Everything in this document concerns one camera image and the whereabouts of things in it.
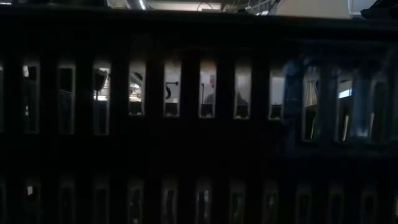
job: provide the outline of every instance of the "cable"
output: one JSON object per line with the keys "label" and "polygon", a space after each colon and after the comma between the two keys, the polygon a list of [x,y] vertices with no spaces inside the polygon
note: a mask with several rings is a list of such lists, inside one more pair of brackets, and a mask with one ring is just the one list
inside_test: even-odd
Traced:
{"label": "cable", "polygon": [[208,2],[203,1],[203,2],[201,2],[201,3],[199,4],[199,6],[198,6],[198,8],[197,8],[197,11],[199,11],[199,7],[200,7],[203,3],[206,3],[207,5],[209,5],[209,6],[211,7],[211,9],[213,9],[213,6],[211,6],[211,4],[209,4]]}

